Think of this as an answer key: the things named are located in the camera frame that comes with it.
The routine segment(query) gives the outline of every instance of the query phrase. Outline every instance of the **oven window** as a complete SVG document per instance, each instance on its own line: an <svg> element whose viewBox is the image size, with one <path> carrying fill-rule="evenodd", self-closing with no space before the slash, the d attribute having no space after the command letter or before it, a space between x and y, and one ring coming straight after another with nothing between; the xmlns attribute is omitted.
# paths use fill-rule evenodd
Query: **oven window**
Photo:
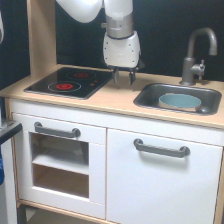
<svg viewBox="0 0 224 224"><path fill-rule="evenodd" d="M33 185L89 198L89 144L30 133Z"/></svg>

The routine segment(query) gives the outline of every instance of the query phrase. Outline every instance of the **floor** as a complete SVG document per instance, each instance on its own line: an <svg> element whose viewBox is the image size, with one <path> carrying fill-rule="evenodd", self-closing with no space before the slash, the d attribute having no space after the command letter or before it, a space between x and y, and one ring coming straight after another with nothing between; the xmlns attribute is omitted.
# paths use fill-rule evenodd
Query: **floor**
<svg viewBox="0 0 224 224"><path fill-rule="evenodd" d="M32 207L27 207L28 224L94 224L84 220L48 212Z"/></svg>

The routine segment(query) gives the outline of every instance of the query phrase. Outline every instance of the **faucet handle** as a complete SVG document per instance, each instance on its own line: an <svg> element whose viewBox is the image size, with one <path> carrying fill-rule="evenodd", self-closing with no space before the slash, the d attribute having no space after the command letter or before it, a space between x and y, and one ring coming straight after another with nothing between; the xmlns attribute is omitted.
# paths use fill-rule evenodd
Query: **faucet handle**
<svg viewBox="0 0 224 224"><path fill-rule="evenodd" d="M202 76L204 75L204 72L205 72L205 62L204 62L204 60L201 60L201 64L195 64L191 68L191 72L195 75L198 75L199 80L201 80Z"/></svg>
<svg viewBox="0 0 224 224"><path fill-rule="evenodd" d="M205 74L205 61L201 60L201 64L199 65L199 80L202 80L202 76Z"/></svg>

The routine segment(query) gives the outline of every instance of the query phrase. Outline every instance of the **dark wall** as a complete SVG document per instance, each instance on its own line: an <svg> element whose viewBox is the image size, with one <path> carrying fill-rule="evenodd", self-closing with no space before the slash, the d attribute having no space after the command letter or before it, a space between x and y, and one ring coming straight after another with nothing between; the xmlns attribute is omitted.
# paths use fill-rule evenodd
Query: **dark wall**
<svg viewBox="0 0 224 224"><path fill-rule="evenodd" d="M135 30L141 43L140 72L181 76L190 34L210 27L218 39L218 56L208 56L209 41L196 41L197 62L205 59L205 79L224 81L224 1L222 0L133 0ZM90 24L70 18L60 6L57 14L58 62L105 68L102 44L104 10Z"/></svg>
<svg viewBox="0 0 224 224"><path fill-rule="evenodd" d="M30 74L25 0L2 0L5 36L0 45L0 89Z"/></svg>

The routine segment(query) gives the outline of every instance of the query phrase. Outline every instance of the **wooden countertop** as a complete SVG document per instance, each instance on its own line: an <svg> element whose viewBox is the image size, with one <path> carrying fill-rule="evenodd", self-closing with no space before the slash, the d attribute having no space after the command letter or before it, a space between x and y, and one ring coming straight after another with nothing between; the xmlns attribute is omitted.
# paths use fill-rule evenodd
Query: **wooden countertop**
<svg viewBox="0 0 224 224"><path fill-rule="evenodd" d="M64 66L61 65L56 66L54 69L52 69L52 72L61 67ZM32 85L33 83L37 82L42 78L43 77L34 79L28 76L20 80L19 82L14 83L13 85L7 87L6 89L0 91L0 96L224 129L223 82L202 81L202 83L198 83L195 85L195 87L199 88L217 90L221 92L221 94L223 95L219 105L218 112L214 115L202 116L202 115L192 115L187 113L171 112L158 109L147 109L136 106L133 103L133 100L138 96L138 94L146 85L150 83L166 83L172 85L179 85L179 81L181 80L180 77L138 73L135 83L132 86L129 86L128 73L120 72L120 78L118 80L118 84L114 84L113 80L111 80L110 82L108 82L108 84L106 84L104 87L98 90L93 96L91 96L87 100L78 100L78 99L56 97L50 95L25 93L23 91L25 88L27 88L28 86Z"/></svg>

